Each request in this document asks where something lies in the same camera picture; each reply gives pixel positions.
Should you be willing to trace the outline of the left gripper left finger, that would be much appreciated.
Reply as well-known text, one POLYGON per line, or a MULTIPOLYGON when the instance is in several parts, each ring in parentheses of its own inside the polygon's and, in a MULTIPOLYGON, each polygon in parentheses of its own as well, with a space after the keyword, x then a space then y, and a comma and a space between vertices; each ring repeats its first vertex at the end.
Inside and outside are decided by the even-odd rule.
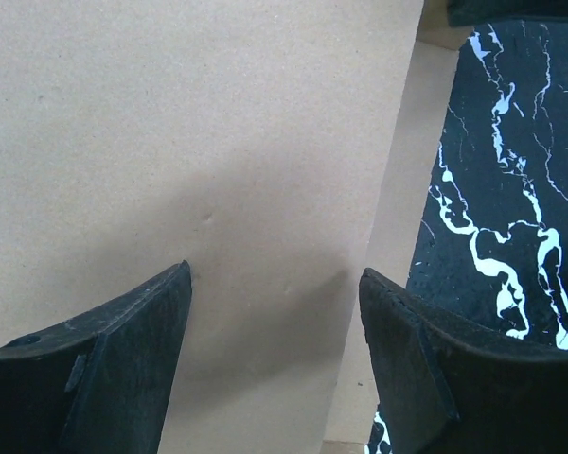
POLYGON ((0 453, 154 453, 186 331, 190 267, 0 347, 0 453))

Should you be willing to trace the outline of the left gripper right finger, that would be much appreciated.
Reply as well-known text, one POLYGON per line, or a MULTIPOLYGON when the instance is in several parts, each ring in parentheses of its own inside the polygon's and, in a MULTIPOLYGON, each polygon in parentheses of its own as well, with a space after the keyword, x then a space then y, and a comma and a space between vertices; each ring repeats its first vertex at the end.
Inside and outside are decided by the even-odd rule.
POLYGON ((568 351, 425 303, 373 269, 359 283, 396 453, 568 453, 568 351))

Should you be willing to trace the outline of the large cardboard box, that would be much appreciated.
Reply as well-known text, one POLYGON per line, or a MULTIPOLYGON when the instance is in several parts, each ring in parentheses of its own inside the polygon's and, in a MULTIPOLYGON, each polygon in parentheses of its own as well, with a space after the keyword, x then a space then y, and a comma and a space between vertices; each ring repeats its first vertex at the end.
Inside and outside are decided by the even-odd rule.
POLYGON ((363 444, 458 51, 419 1, 0 1, 0 345, 182 260, 160 449, 363 444))

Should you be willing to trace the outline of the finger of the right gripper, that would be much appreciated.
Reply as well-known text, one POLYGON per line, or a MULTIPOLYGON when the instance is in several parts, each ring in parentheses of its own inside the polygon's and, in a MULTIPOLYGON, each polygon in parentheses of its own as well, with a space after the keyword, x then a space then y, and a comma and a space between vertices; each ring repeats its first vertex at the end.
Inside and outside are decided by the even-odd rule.
POLYGON ((568 0, 450 0, 450 26, 477 26, 504 20, 568 23, 568 0))

